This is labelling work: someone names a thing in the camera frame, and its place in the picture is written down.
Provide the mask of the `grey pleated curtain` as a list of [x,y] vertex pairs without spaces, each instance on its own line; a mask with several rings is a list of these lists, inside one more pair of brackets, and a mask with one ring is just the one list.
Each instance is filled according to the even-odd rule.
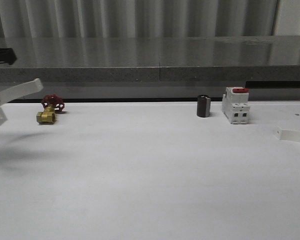
[[300,0],[0,0],[0,38],[300,36]]

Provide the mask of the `grey stone counter ledge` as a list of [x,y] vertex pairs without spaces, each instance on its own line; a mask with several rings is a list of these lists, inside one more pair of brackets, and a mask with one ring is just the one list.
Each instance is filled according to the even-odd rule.
[[300,100],[300,36],[1,38],[17,60],[0,90],[41,79],[41,99],[220,99],[247,87],[255,101]]

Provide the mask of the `white circuit breaker red switch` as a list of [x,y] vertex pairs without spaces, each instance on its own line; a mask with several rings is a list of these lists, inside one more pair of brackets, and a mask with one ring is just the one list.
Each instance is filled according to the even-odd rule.
[[222,96],[221,111],[233,125],[245,125],[249,122],[249,89],[245,87],[226,87]]

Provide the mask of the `dark cylindrical capacitor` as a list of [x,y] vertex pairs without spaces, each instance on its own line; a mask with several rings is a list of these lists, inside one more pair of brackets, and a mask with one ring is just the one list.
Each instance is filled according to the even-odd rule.
[[197,97],[197,116],[207,118],[210,116],[211,98],[208,95]]

